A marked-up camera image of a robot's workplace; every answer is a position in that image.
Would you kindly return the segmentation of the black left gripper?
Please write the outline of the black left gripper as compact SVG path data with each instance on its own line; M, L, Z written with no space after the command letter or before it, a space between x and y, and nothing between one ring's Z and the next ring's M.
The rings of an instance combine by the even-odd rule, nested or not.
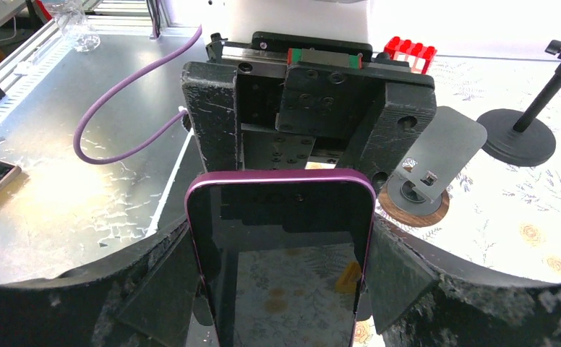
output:
M187 62L181 76L207 172L319 161L378 192L436 114L433 79L368 43L262 31L209 40L212 63Z

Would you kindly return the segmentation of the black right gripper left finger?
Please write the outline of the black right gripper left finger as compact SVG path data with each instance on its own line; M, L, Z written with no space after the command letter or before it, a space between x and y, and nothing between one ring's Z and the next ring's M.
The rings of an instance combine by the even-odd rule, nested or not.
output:
M185 346L199 279L183 223L56 278L0 285L0 346Z

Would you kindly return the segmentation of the purple-edged smartphone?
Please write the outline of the purple-edged smartphone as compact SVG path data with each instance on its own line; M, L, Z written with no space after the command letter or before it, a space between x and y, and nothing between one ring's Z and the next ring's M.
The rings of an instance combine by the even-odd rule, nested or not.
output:
M184 209L213 346L351 346L375 193L353 169L218 171Z

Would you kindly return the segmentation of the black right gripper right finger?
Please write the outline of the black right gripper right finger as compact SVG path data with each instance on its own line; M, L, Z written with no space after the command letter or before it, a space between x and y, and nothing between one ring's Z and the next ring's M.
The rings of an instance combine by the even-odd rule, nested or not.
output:
M561 346L561 283L477 265L383 218L365 284L387 346Z

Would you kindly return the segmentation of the black round-base phone stand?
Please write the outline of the black round-base phone stand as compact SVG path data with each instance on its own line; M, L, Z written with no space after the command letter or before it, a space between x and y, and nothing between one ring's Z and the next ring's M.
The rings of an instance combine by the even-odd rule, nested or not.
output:
M553 131L536 117L561 90L561 41L552 40L545 52L556 56L560 63L525 111L499 108L477 119L487 131L482 150L498 161L535 167L548 161L556 150Z

